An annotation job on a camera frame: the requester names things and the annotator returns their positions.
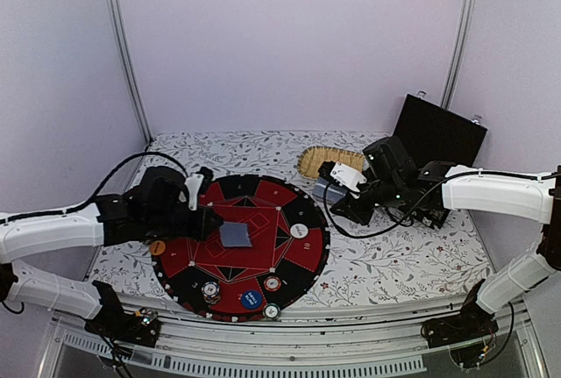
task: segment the yellow basket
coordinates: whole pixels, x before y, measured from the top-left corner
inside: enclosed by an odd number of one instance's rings
[[[365,156],[360,153],[334,147],[310,147],[304,150],[304,153],[298,158],[298,172],[307,178],[317,179],[319,176],[317,169],[319,169],[325,161],[340,161],[362,172],[365,164]]]

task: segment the robotic arm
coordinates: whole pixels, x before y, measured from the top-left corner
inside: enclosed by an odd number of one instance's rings
[[[497,332],[495,312],[561,270],[561,168],[556,175],[521,175],[432,161],[419,170],[397,137],[376,141],[364,154],[370,169],[362,174],[334,162],[320,168],[320,176],[349,190],[330,211],[356,223],[367,225],[377,207],[396,207],[407,212],[405,218],[467,209],[530,218],[543,225],[541,239],[477,283],[457,315],[423,324],[422,335],[430,347]]]
[[[212,172],[185,178],[167,168],[148,168],[123,195],[97,196],[80,210],[4,215],[0,225],[0,301],[34,303],[87,320],[86,329],[109,339],[154,346],[155,312],[124,313],[115,291],[102,282],[75,282],[41,271],[19,258],[72,246],[113,246],[128,241],[189,237],[204,240],[223,220],[197,207]]]

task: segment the white wall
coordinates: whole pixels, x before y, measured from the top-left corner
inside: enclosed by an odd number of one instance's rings
[[[452,109],[489,128],[479,164],[521,172],[561,164],[560,0],[477,0]],[[499,267],[539,239],[530,221],[479,214]],[[550,376],[561,376],[561,278],[526,297]]]
[[[442,95],[461,0],[121,0],[153,130],[394,128]]]
[[[80,202],[143,146],[105,0],[0,0],[0,8],[0,211]],[[90,256],[83,248],[32,262],[82,278]],[[37,374],[49,318],[29,305],[18,317],[0,307],[0,376]]]

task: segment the floral pattern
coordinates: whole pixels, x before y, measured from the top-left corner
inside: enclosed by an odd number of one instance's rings
[[[201,166],[215,176],[263,174],[282,178],[311,194],[314,181],[297,171],[298,157],[311,146],[334,146],[360,151],[384,134],[371,132],[205,132],[163,134],[150,146],[174,156],[188,171]],[[146,157],[137,172],[138,183],[150,166],[172,166],[157,156]],[[382,211],[369,226],[344,218],[338,224],[354,235],[388,227]],[[370,239],[349,239],[331,228],[328,264],[315,286],[293,307],[335,307],[400,303],[458,295],[491,272],[471,218],[452,212],[444,227],[432,230],[415,223]],[[111,284],[134,296],[168,298],[156,280],[147,247],[140,243],[104,248],[90,280]]]

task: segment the red circular mat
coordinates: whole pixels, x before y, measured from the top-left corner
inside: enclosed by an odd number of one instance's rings
[[[199,203],[212,206],[224,222],[247,224],[252,247],[226,248],[220,231],[204,242],[166,242],[164,253],[153,256],[154,270],[166,292],[188,310],[218,321],[261,319],[268,303],[286,308],[322,273],[330,248],[327,223],[297,187],[270,176],[231,175],[215,180]],[[266,287],[271,277],[279,279],[276,289]],[[219,284],[218,303],[205,302],[206,282]],[[241,301],[248,291],[261,299],[251,309]]]

